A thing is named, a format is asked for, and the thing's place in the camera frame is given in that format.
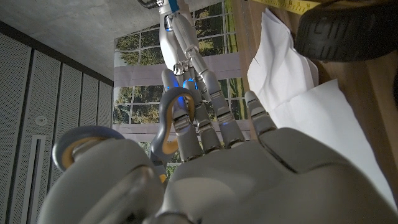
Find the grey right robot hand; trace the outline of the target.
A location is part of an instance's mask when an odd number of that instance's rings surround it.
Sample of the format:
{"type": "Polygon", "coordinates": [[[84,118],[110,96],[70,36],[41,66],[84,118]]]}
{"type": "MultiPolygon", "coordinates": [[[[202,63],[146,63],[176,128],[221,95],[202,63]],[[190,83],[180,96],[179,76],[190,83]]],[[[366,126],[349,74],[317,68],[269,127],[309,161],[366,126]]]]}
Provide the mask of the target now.
{"type": "Polygon", "coordinates": [[[159,8],[160,48],[167,66],[162,72],[164,87],[182,86],[184,81],[192,79],[197,89],[206,95],[211,71],[199,51],[188,4],[164,0],[156,1],[154,5],[159,8]]]}

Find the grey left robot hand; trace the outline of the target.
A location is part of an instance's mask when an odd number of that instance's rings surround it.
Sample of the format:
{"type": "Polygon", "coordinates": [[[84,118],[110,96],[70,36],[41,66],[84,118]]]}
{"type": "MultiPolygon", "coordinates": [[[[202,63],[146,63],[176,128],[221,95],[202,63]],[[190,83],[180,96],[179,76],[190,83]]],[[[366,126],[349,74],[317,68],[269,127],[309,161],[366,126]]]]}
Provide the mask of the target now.
{"type": "Polygon", "coordinates": [[[62,175],[39,223],[396,223],[397,210],[344,156],[277,128],[245,94],[257,139],[244,139],[210,73],[220,131],[192,79],[166,89],[150,153],[102,126],[65,133],[52,149],[62,175]]]}

